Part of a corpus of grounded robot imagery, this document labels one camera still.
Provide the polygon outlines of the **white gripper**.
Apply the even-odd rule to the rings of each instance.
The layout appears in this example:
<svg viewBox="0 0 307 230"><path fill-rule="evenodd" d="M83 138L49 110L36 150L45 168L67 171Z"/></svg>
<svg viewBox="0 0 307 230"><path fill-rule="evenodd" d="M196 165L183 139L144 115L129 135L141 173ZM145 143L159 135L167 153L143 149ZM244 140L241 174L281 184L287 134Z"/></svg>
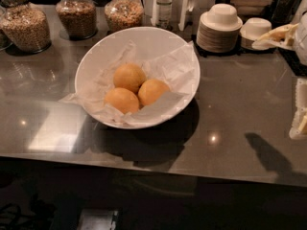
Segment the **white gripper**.
<svg viewBox="0 0 307 230"><path fill-rule="evenodd" d="M307 66L307 12L297 24L287 24L262 34L252 43L256 50L295 49L302 65ZM294 140L307 138L307 79L298 78L295 86L295 115L289 135Z"/></svg>

